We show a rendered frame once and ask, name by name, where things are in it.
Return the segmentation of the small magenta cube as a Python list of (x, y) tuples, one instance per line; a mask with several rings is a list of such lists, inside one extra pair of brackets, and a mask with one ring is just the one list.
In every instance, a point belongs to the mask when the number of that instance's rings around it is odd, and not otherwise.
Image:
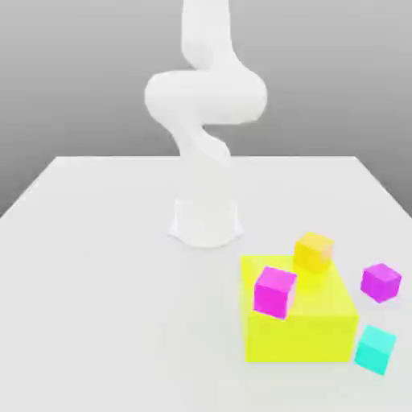
[(266, 266), (254, 284), (253, 309), (285, 320), (295, 300), (297, 280), (295, 273)]

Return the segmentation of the small orange cube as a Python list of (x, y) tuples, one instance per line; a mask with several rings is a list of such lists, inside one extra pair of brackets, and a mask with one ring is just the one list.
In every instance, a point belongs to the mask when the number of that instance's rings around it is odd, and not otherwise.
[(320, 273), (332, 263), (334, 241), (318, 233), (307, 232), (295, 243), (293, 262), (296, 266)]

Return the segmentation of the small purple cube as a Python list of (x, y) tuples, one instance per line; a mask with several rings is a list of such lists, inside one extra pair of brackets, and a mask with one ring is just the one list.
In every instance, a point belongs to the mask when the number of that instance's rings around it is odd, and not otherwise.
[(363, 270), (360, 290), (378, 303), (383, 303), (398, 294), (402, 276), (387, 266), (378, 263)]

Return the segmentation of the small cyan cube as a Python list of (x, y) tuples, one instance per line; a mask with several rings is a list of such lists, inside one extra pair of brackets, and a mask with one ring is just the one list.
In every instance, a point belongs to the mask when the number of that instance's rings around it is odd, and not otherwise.
[(358, 342), (354, 362), (371, 372), (384, 376), (395, 342), (394, 334), (368, 325)]

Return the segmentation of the large yellow box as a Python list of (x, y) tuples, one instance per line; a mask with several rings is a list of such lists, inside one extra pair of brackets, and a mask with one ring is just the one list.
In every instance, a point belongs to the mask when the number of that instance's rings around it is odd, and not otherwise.
[[(267, 266), (297, 274), (295, 301), (286, 319), (253, 309), (254, 284)], [(239, 301), (245, 360), (348, 362), (359, 315), (336, 265), (302, 270), (291, 255), (242, 255)]]

